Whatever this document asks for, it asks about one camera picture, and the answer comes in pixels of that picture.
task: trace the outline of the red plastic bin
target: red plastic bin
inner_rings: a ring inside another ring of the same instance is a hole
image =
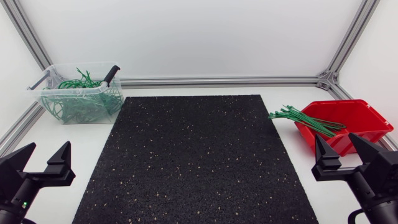
[[[308,116],[345,124],[347,128],[335,132],[329,138],[321,136],[341,156],[356,152],[348,134],[355,133],[371,142],[377,142],[394,128],[375,109],[363,100],[315,101],[309,104],[303,113]],[[301,135],[315,153],[316,131],[295,122]]]

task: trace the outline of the green zip tie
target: green zip tie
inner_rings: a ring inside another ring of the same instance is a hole
[[[275,113],[269,114],[269,119],[275,118],[287,118],[292,121],[298,122],[300,124],[306,125],[307,127],[313,129],[316,132],[324,134],[329,138],[336,136],[332,131],[340,131],[343,128],[346,128],[344,124],[326,121],[319,118],[310,117],[293,106],[284,106],[285,108],[280,109],[281,112],[275,111]]]

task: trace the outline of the speckled mat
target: speckled mat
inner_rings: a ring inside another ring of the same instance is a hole
[[[74,223],[318,223],[267,116],[259,95],[127,98]]]

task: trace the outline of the aluminum frame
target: aluminum frame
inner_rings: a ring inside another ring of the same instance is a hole
[[[198,88],[198,87],[241,87],[241,86],[316,86],[330,93],[334,99],[352,97],[339,85],[339,72],[368,24],[380,0],[362,0],[336,54],[329,66],[319,75],[309,77],[225,77],[225,78],[164,78],[164,79],[122,79],[122,88]],[[18,30],[32,56],[44,70],[52,61],[34,32],[18,0],[0,0],[12,23]],[[43,114],[44,109],[32,104],[0,139],[0,157],[12,152],[19,141]],[[381,141],[389,150],[398,150],[398,144],[386,135]]]

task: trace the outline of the tangled green wires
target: tangled green wires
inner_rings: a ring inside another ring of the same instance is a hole
[[[77,71],[82,75],[81,79],[67,80],[58,85],[58,89],[69,88],[96,88],[102,81],[93,81],[90,73]],[[108,118],[118,112],[123,104],[123,95],[114,84],[99,94],[65,94],[42,95],[42,105],[58,120],[64,124],[91,123]]]
[[[322,119],[318,118],[312,118],[310,116],[307,116],[306,114],[302,113],[301,111],[297,110],[293,106],[285,106],[284,107],[287,109],[280,109],[281,112],[275,111],[274,113],[269,113],[269,119],[274,119],[274,118],[287,118],[291,119],[293,121],[296,121],[300,124],[306,125],[309,128],[322,133],[329,138],[332,138],[336,134],[333,133],[332,131],[339,131],[343,128],[346,128],[345,125],[337,122],[332,122],[332,121],[325,121]]]

